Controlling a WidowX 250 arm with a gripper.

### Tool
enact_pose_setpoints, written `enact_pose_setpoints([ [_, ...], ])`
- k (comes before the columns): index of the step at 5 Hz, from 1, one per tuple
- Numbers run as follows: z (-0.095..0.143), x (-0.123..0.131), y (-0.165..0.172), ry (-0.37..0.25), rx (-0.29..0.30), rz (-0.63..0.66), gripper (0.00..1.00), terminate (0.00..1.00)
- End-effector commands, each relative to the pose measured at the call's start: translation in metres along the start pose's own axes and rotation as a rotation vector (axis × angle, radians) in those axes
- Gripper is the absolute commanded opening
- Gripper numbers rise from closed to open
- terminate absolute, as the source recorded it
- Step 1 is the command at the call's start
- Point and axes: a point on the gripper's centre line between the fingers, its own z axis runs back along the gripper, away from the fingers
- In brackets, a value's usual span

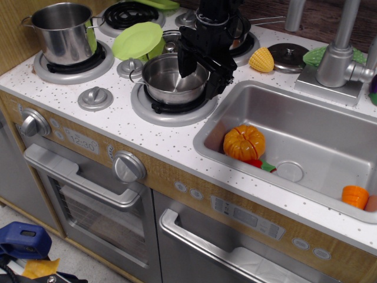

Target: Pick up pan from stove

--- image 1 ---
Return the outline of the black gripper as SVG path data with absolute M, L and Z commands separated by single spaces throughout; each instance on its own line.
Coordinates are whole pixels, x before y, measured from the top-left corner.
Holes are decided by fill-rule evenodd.
M 206 99 L 222 94 L 233 82 L 233 71 L 237 65 L 230 54 L 230 46 L 237 21 L 230 19 L 221 25 L 196 21 L 196 28 L 180 27 L 181 47 L 178 51 L 178 69 L 185 78 L 195 72 L 201 64 L 210 72 L 206 84 Z

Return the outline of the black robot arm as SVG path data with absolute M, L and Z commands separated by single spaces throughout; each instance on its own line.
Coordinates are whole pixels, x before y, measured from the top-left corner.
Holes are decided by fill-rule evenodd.
M 230 53 L 236 39 L 239 6 L 243 1 L 200 1 L 196 11 L 196 28 L 180 27 L 181 47 L 178 69 L 181 77 L 192 74 L 197 64 L 209 71 L 205 98 L 221 94 L 233 81 L 237 65 Z

